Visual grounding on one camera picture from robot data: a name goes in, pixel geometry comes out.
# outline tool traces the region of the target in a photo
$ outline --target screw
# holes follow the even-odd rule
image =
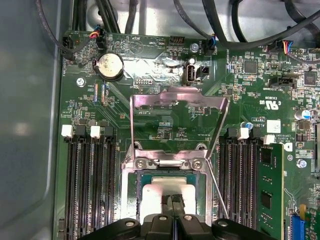
[[[307,166],[307,162],[305,160],[299,159],[296,165],[298,168],[303,169]]]
[[[139,168],[142,168],[142,167],[144,166],[144,163],[143,163],[142,161],[138,161],[137,164],[138,164],[138,167],[139,167]]]
[[[193,52],[193,53],[199,52],[199,45],[198,45],[197,43],[192,43],[192,44],[190,45],[190,50],[191,50],[191,52]]]
[[[135,225],[135,223],[133,221],[128,221],[125,223],[125,225],[128,227],[132,227],[133,225]]]
[[[76,85],[80,88],[84,87],[86,85],[86,81],[82,78],[82,77],[79,77],[77,80],[76,80]]]
[[[135,166],[138,169],[145,169],[147,167],[147,163],[143,159],[137,159],[136,162],[135,162]]]
[[[194,169],[199,170],[202,168],[202,163],[199,160],[196,160],[192,163]]]
[[[218,221],[218,224],[219,224],[221,227],[226,227],[226,226],[228,226],[228,223],[226,223],[225,221]]]
[[[192,220],[192,216],[190,216],[190,215],[185,215],[183,218],[185,220],[187,220],[187,221],[191,221]]]

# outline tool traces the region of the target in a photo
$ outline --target green circuit board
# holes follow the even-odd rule
[[[88,37],[88,34],[89,32],[68,31],[65,36],[72,40],[72,44],[78,45]],[[217,43],[215,50],[208,54],[207,43],[203,39],[125,34],[109,34],[105,39],[105,50],[99,50],[93,39],[82,51],[75,53],[73,60],[63,59],[59,131],[62,130],[63,125],[72,125],[75,132],[77,126],[85,126],[88,132],[91,126],[101,126],[101,134],[106,135],[105,131],[112,128],[114,132],[112,165],[103,162],[97,168],[92,167],[91,171],[88,167],[89,187],[86,189],[84,185],[79,185],[82,178],[78,179],[81,176],[78,170],[83,170],[79,166],[86,162],[80,158],[84,154],[89,160],[95,149],[89,145],[86,147],[87,150],[83,146],[72,150],[65,143],[65,138],[59,137],[54,239],[63,239],[67,231],[66,198],[74,199],[73,218],[80,217],[79,209],[84,207],[79,203],[79,198],[83,198],[80,195],[82,188],[88,192],[85,200],[88,200],[89,206],[85,214],[81,215],[84,216],[83,221],[75,224],[72,234],[67,239],[77,239],[95,229],[91,225],[93,218],[85,215],[91,215],[93,211],[91,199],[95,194],[93,190],[95,180],[92,178],[94,178],[94,171],[99,169],[101,169],[99,174],[102,178],[112,175],[114,180],[112,184],[110,183],[112,192],[103,190],[100,195],[105,198],[107,194],[112,194],[112,202],[108,203],[112,211],[108,212],[108,220],[104,217],[97,228],[123,216],[120,208],[121,163],[131,143],[130,96],[156,95],[169,87],[188,85],[198,88],[204,96],[223,96],[230,100],[228,114],[220,135],[224,135],[228,128],[239,129],[241,123],[252,123],[262,137],[265,135],[275,137],[275,143],[277,143],[274,144],[277,148],[275,154],[277,158],[281,158],[279,162],[282,162],[283,167],[274,169],[275,172],[270,174],[271,178],[274,176],[272,184],[278,186],[278,189],[273,192],[277,196],[272,204],[281,206],[282,209],[273,216],[277,217],[279,222],[273,222],[268,226],[268,230],[265,227],[258,230],[277,239],[291,240],[291,216],[298,214],[300,204],[316,208],[320,199],[320,180],[318,180],[320,165],[316,160],[318,154],[316,123],[320,122],[320,66],[302,65],[282,52],[269,52],[264,46],[250,50],[230,51]],[[198,45],[197,52],[191,50],[192,44]],[[115,53],[122,57],[124,74],[120,80],[104,81],[94,70],[93,59],[105,53]],[[301,58],[316,59],[318,57],[316,54],[308,54],[306,49],[292,48],[291,53]],[[192,83],[186,83],[184,69],[186,62],[191,58],[195,60],[196,79]],[[293,80],[294,86],[270,84],[270,80],[281,78]],[[77,82],[79,79],[84,81],[81,86]],[[295,113],[302,110],[310,111],[310,119],[304,121],[295,119]],[[146,150],[164,150],[166,153],[173,154],[180,150],[194,150],[199,143],[209,146],[217,118],[218,113],[214,109],[188,107],[185,103],[166,108],[136,109],[134,112],[135,139]],[[76,165],[73,172],[67,175],[70,170],[68,156],[72,155],[72,151],[78,151],[74,161],[79,165]],[[100,151],[102,158],[109,158],[110,153],[107,151],[97,151]],[[214,152],[212,157],[215,172],[218,172],[218,155]],[[66,195],[68,192],[66,181],[72,174],[77,184],[74,185],[75,193],[69,196]],[[136,182],[136,176],[129,178],[127,217],[131,218],[136,218],[137,215]],[[103,188],[107,183],[102,181],[101,184],[102,186],[99,187]],[[201,195],[199,198],[202,200],[197,203],[197,214],[204,216],[203,199],[205,197]],[[212,220],[215,220],[219,217],[216,193],[213,195],[213,201]],[[259,211],[264,211],[261,204],[259,206]],[[80,229],[78,224],[84,224],[85,221],[87,221],[85,230]]]

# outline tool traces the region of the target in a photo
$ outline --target cable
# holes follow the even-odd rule
[[[56,46],[58,46],[62,51],[65,51],[67,53],[71,53],[71,54],[74,54],[74,53],[77,53],[79,51],[81,51],[86,45],[88,45],[88,43],[90,42],[90,38],[88,37],[85,41],[81,42],[79,44],[78,47],[74,48],[74,49],[69,49],[69,48],[66,48],[62,43],[60,43],[55,35],[53,34],[53,32],[51,31],[50,27],[49,27],[49,24],[48,24],[48,21],[45,17],[45,13],[44,13],[44,9],[42,7],[42,4],[41,4],[41,0],[35,0],[35,4],[36,4],[36,10],[37,10],[37,13],[39,15],[39,18],[40,18],[40,21],[41,21],[41,24],[43,26],[43,28],[45,29],[45,31],[47,32],[49,38],[54,42],[54,44]]]
[[[320,17],[319,10],[316,13],[309,16],[308,18],[306,18],[305,20],[303,20],[302,22],[298,23],[297,25],[290,27],[289,29],[282,31],[276,35],[251,42],[229,42],[222,29],[214,0],[202,0],[202,4],[205,14],[215,35],[218,37],[222,46],[230,50],[252,49],[259,46],[267,45],[276,40],[287,38]]]
[[[98,6],[98,9],[99,9],[102,21],[103,21],[104,30],[107,31],[108,33],[112,33],[113,31],[112,31],[112,28],[109,23],[109,16],[108,16],[108,13],[105,9],[104,3],[102,2],[102,0],[95,0],[95,2]]]
[[[239,24],[239,4],[243,0],[235,0],[232,3],[231,6],[231,21],[232,21],[232,27],[234,30],[234,33],[236,37],[238,38],[239,42],[241,43],[247,43],[248,41],[246,40],[244,34],[241,31],[240,24]]]
[[[119,28],[119,25],[117,23],[115,12],[114,12],[114,9],[113,9],[113,7],[112,7],[112,5],[110,3],[110,0],[104,0],[103,2],[104,2],[104,5],[105,5],[105,8],[106,8],[106,12],[108,13],[111,25],[113,27],[113,30],[114,30],[113,32],[119,34],[120,33],[120,28]]]
[[[78,25],[79,25],[79,0],[74,0],[71,29],[75,31],[78,30]]]
[[[181,3],[179,0],[173,0],[175,9],[177,10],[180,17],[184,20],[186,24],[188,24],[193,30],[195,30],[198,34],[203,36],[205,39],[211,39],[211,35],[206,34],[204,31],[199,29],[197,25],[190,19],[190,17],[187,15],[186,11],[183,9]]]
[[[292,0],[284,0],[284,6],[289,16],[297,24],[306,19],[306,17],[296,8]],[[315,45],[320,47],[320,29],[314,23],[308,24],[305,28],[312,34]]]
[[[137,5],[138,5],[138,0],[130,0],[129,2],[129,16],[128,20],[126,21],[125,25],[125,34],[131,34],[133,27],[134,27],[134,22],[135,22],[135,17],[137,13]]]
[[[79,0],[79,30],[86,30],[87,0]]]
[[[301,64],[320,64],[320,60],[316,60],[316,61],[304,60],[304,59],[296,57],[295,55],[291,54],[290,52],[288,52],[286,55]]]

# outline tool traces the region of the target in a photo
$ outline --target chip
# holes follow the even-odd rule
[[[315,71],[304,72],[304,85],[315,86],[317,81],[317,73]]]
[[[257,73],[257,62],[256,61],[244,61],[244,72],[246,74],[256,74]]]
[[[272,196],[264,191],[261,192],[261,204],[267,209],[271,209]]]
[[[80,125],[86,125],[86,124],[87,124],[87,119],[80,118],[80,119],[79,119],[79,124],[80,124]]]
[[[272,150],[269,148],[261,148],[261,162],[271,165],[272,163]]]

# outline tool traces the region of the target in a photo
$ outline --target ram slot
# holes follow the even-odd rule
[[[102,189],[102,164],[103,144],[96,144],[96,154],[93,158],[93,184],[92,184],[92,228],[93,231],[101,227],[101,189]]]
[[[65,188],[65,240],[74,239],[75,232],[75,190],[77,185],[77,155],[78,144],[68,144],[68,158],[67,158],[67,171],[66,171],[66,188]]]
[[[78,163],[78,186],[79,186],[79,207],[78,207],[78,235],[86,234],[87,213],[88,213],[88,189],[89,189],[89,170],[90,170],[90,144],[81,146]]]
[[[218,187],[219,191],[221,193],[223,202],[226,204],[226,188],[225,188],[225,156],[226,156],[226,147],[227,145],[224,143],[221,143],[219,146],[219,154],[218,154]],[[221,211],[221,207],[218,208],[218,216],[219,218],[223,218],[223,213]]]
[[[115,187],[116,187],[116,146],[113,142],[109,141],[106,145],[106,161],[105,170],[105,195],[104,195],[104,208],[105,208],[105,221],[109,225],[114,221],[114,203],[115,203]]]
[[[248,146],[247,144],[242,144],[241,148],[241,171],[240,171],[240,178],[241,178],[241,206],[240,206],[240,216],[241,220],[240,223],[242,225],[247,226],[247,217],[248,217],[248,186],[247,186],[247,172],[248,172]]]
[[[253,144],[251,147],[251,177],[250,177],[250,185],[251,185],[251,196],[250,196],[250,207],[251,207],[251,228],[257,229],[257,167],[260,160],[259,157],[259,146],[257,144]]]
[[[233,216],[234,209],[234,198],[233,198],[233,188],[234,188],[234,176],[233,176],[233,159],[232,159],[232,145],[228,144],[225,156],[227,158],[227,173],[228,173],[228,207],[229,216]]]

